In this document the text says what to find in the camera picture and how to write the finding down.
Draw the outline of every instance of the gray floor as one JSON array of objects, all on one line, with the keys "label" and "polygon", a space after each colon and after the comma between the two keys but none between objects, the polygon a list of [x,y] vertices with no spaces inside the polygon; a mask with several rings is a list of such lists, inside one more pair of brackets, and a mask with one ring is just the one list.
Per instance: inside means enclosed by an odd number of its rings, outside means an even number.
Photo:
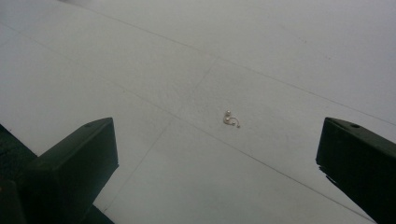
[{"label": "gray floor", "polygon": [[116,223],[372,223],[315,157],[325,117],[396,141],[395,21],[394,1],[0,0],[0,122],[40,155],[113,117],[95,205]]}]

